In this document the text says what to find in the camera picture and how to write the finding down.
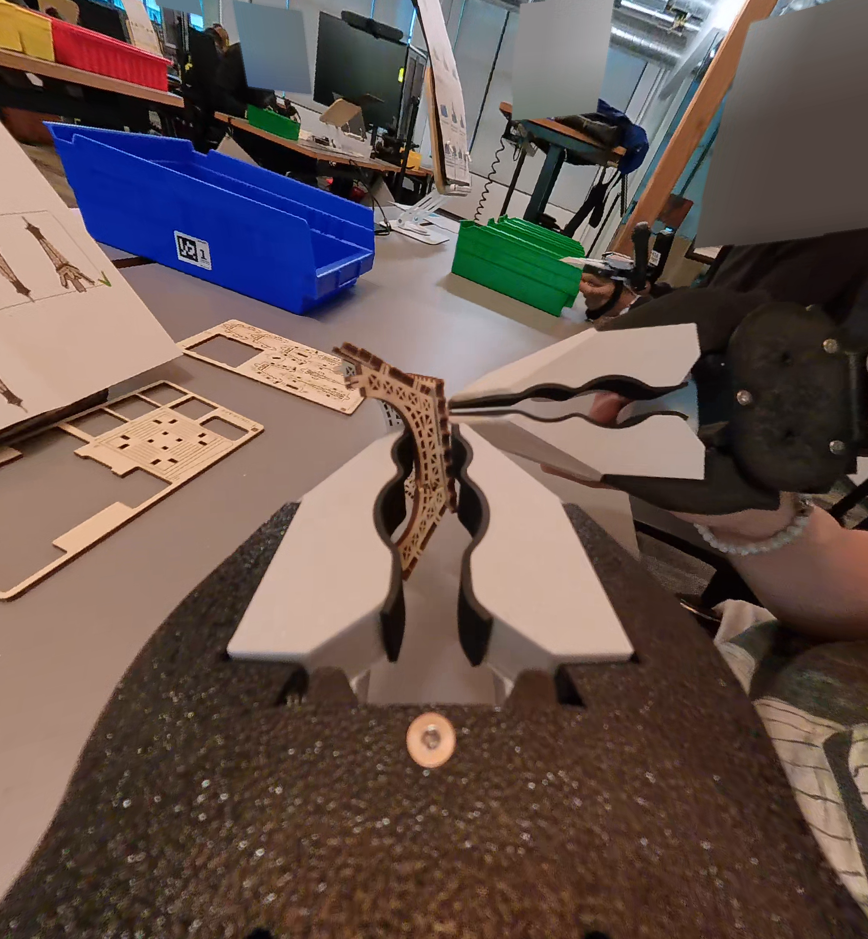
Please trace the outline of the wooden shelf table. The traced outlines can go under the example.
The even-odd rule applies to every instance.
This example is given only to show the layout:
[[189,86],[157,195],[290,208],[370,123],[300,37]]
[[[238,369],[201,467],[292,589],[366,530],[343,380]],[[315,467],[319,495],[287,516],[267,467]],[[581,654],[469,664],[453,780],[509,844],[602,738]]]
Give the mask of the wooden shelf table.
[[42,88],[17,88],[0,82],[0,107],[118,125],[123,125],[118,112],[118,103],[122,100],[136,102],[165,116],[184,109],[182,96],[172,92],[139,86],[26,53],[0,49],[0,68],[34,75],[48,82]]

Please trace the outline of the small cardboard stand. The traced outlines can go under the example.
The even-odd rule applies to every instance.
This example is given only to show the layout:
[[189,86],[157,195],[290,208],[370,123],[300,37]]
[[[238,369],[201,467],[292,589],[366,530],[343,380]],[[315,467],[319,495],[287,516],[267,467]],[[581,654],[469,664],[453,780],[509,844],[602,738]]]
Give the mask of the small cardboard stand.
[[320,122],[334,133],[364,139],[365,124],[361,107],[357,103],[337,97],[334,102],[322,112]]

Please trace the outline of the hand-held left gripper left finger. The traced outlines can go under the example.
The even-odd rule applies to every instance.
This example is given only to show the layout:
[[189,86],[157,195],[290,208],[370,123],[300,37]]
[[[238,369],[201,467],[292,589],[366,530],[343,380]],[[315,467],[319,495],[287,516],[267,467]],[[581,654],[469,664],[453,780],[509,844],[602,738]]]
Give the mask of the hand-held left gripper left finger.
[[309,491],[227,645],[232,659],[358,679],[404,640],[395,534],[408,512],[409,434],[376,440]]

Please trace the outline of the long wooden desk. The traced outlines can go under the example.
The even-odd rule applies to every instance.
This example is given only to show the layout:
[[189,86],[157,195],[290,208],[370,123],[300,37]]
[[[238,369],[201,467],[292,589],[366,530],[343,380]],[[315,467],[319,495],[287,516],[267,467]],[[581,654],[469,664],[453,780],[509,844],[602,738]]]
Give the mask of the long wooden desk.
[[229,131],[239,130],[252,134],[258,138],[269,141],[275,145],[293,150],[301,156],[333,165],[357,167],[386,179],[393,191],[400,192],[405,182],[408,188],[418,196],[427,195],[433,186],[433,170],[423,165],[410,164],[402,168],[400,163],[392,163],[377,158],[371,152],[364,153],[360,149],[339,146],[333,139],[316,138],[300,125],[299,141],[291,143],[271,134],[266,134],[249,125],[245,116],[236,116],[227,112],[216,111],[214,118],[222,123]]

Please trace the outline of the black monitor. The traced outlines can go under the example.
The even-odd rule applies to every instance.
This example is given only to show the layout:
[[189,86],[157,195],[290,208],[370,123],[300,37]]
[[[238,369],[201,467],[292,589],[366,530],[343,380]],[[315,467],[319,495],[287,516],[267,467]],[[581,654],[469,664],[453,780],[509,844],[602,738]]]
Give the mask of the black monitor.
[[408,46],[319,13],[313,99],[359,105],[364,123],[393,132],[400,121]]

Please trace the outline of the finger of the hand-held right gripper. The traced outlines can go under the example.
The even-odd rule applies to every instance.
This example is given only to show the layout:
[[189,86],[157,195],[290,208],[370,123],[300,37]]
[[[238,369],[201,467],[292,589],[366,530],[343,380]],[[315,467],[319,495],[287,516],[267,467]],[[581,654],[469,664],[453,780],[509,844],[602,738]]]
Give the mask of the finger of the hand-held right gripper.
[[565,401],[607,391],[652,400],[682,388],[701,354],[691,323],[587,330],[487,373],[450,398],[451,409]]
[[685,418],[655,413],[608,427],[586,417],[539,419],[511,410],[453,412],[499,450],[586,480],[633,476],[702,481],[706,447]]

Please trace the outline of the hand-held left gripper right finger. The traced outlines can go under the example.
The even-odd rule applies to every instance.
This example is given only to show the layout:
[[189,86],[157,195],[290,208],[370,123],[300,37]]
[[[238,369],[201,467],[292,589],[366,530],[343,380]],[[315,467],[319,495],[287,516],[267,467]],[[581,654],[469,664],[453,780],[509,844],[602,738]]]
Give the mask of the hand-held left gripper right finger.
[[633,645],[564,504],[467,425],[451,429],[460,646],[511,691],[526,672],[623,664]]

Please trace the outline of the standing desk with blue legs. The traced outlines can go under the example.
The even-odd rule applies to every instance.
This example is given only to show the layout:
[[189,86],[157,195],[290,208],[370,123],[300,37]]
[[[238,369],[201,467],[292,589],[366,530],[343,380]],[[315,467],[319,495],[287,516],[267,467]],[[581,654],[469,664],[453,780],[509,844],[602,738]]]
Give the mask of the standing desk with blue legs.
[[525,221],[533,223],[539,221],[545,213],[560,171],[566,162],[606,169],[617,166],[620,158],[626,153],[621,143],[622,128],[613,122],[600,119],[598,114],[591,117],[570,115],[516,122],[512,119],[510,102],[501,101],[498,109],[507,119],[501,140],[518,146],[518,157],[500,210],[501,215],[508,213],[531,145],[545,153],[545,160],[523,215]]

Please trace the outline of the blue jacket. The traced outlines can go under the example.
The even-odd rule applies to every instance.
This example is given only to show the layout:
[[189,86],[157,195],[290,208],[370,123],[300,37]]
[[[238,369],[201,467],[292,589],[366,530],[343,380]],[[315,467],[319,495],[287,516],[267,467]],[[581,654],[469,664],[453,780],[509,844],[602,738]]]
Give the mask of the blue jacket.
[[594,116],[617,132],[617,146],[624,151],[617,164],[618,171],[627,177],[638,170],[650,147],[645,130],[630,120],[623,111],[614,108],[604,99],[598,100]]

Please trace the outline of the poster on white stand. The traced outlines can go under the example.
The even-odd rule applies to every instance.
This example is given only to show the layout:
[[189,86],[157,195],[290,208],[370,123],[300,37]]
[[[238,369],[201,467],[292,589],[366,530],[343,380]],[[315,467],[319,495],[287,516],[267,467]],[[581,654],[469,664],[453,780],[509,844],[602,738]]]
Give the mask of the poster on white stand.
[[431,220],[449,197],[471,190],[467,121],[462,87],[439,1],[416,1],[418,22],[427,47],[425,95],[434,189],[391,223],[393,232],[427,245],[447,241]]

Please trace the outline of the red plastic bin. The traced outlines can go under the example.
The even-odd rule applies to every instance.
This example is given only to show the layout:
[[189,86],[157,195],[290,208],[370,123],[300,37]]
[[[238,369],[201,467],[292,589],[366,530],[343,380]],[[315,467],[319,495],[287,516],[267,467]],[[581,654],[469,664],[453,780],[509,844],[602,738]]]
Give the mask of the red plastic bin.
[[142,88],[169,90],[169,61],[83,26],[51,19],[54,60]]

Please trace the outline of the wooden sheet with small parts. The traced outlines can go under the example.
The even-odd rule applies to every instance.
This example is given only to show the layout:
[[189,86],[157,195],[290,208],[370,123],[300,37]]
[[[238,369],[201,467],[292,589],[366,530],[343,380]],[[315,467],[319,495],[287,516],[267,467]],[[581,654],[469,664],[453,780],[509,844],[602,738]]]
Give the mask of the wooden sheet with small parts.
[[[252,355],[231,365],[201,351],[202,346],[217,339],[252,349]],[[178,347],[187,356],[346,416],[362,402],[359,392],[347,387],[349,365],[338,356],[240,320],[217,324],[179,341]]]

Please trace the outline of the small green bin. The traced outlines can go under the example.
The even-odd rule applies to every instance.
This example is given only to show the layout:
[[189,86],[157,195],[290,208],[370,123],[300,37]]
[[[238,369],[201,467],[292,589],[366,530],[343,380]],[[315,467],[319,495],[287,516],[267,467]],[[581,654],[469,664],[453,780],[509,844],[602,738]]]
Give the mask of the small green bin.
[[251,127],[266,134],[271,134],[291,143],[299,141],[300,122],[296,112],[294,115],[287,116],[283,112],[249,104],[246,109],[245,119]]

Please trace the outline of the wooden sheet frame with platform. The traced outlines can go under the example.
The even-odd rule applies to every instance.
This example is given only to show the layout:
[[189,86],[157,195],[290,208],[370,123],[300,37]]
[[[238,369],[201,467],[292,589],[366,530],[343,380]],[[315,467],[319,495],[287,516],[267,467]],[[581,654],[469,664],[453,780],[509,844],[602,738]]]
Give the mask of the wooden sheet frame with platform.
[[262,424],[171,382],[146,387],[82,411],[71,419],[18,438],[19,443],[56,431],[80,442],[74,454],[119,478],[143,472],[163,487],[135,506],[117,501],[59,535],[59,556],[18,582],[0,589],[14,600],[77,557],[121,530],[264,432]]

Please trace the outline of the person's right hand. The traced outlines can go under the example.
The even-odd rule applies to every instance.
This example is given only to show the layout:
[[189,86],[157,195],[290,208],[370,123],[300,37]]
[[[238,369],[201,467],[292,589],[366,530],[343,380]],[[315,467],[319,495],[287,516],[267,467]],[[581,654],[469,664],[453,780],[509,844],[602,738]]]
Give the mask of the person's right hand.
[[[618,416],[630,401],[617,393],[593,393],[590,417],[605,427],[616,427]],[[665,509],[693,525],[703,541],[730,557],[747,558],[772,553],[802,536],[815,509],[796,494],[778,496],[774,509],[746,509],[705,514]]]

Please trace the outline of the person's white printed shirt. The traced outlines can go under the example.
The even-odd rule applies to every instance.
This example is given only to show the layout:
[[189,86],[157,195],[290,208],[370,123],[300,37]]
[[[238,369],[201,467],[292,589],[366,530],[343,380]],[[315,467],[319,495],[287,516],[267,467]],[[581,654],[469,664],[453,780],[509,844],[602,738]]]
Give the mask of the person's white printed shirt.
[[811,640],[739,600],[713,613],[715,646],[752,701],[806,825],[868,921],[868,640]]

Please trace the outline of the wooden beam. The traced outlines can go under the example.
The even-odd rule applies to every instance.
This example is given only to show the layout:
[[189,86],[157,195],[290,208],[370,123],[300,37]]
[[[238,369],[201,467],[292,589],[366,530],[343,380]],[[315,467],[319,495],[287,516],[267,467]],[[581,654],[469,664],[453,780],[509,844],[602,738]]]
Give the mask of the wooden beam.
[[776,1],[745,1],[734,6],[736,16],[712,63],[698,85],[662,157],[654,166],[627,221],[609,244],[611,251],[628,253],[637,224],[653,224],[661,213],[680,175],[726,96],[736,73],[750,27],[768,18]]

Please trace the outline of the blue bin with marker tag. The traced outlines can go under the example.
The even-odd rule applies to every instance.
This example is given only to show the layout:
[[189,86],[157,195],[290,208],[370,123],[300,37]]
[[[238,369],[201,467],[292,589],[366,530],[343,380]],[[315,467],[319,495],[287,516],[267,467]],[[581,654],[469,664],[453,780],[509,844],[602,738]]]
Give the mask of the blue bin with marker tag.
[[47,126],[103,244],[296,314],[374,265],[368,207],[188,140]]

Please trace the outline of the white instruction booklet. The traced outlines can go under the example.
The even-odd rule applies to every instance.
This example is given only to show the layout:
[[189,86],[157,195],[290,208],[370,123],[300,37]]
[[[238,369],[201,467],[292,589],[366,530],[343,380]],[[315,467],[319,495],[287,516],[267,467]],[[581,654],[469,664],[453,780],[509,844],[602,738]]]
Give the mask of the white instruction booklet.
[[180,355],[0,122],[0,433]]

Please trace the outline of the person's right forearm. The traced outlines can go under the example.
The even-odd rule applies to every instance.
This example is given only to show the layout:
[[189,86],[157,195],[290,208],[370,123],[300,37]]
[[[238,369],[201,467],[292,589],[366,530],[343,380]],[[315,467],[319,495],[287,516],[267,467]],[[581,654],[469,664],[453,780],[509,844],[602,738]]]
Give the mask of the person's right forearm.
[[775,618],[824,640],[868,640],[868,532],[815,508],[801,534],[732,563]]

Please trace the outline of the wooden tower base model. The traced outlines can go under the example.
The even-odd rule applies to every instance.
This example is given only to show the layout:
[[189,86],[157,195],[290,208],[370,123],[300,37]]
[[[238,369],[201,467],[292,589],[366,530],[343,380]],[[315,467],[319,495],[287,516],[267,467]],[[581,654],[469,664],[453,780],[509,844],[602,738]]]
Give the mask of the wooden tower base model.
[[407,580],[443,515],[454,513],[458,506],[444,382],[404,372],[350,343],[335,346],[333,353],[354,369],[346,377],[346,386],[358,390],[363,398],[389,405],[411,437],[415,479],[412,511],[396,544],[402,577]]

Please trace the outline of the grey desk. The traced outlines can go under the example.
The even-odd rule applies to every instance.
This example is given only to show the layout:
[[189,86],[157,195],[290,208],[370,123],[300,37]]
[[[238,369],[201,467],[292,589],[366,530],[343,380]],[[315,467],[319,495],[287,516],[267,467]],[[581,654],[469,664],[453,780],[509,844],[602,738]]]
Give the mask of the grey desk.
[[589,713],[485,705],[456,639],[467,533],[406,584],[370,704],[280,705],[225,646],[272,521],[383,433],[193,358],[169,380],[264,432],[0,602],[0,937],[631,937],[637,851],[579,754]]

